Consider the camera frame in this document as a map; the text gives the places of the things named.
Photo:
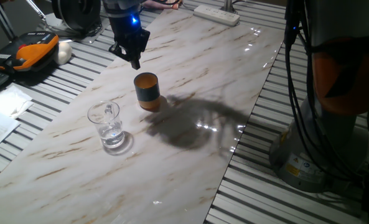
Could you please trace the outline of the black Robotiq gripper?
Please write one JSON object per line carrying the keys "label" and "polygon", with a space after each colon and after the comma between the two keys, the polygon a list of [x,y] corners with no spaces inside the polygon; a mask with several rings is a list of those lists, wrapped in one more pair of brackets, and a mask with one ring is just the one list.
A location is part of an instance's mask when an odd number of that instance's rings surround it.
{"label": "black Robotiq gripper", "polygon": [[111,28],[117,42],[109,47],[109,52],[129,62],[134,69],[140,69],[141,54],[146,50],[150,32],[142,28],[139,13],[111,18]]}

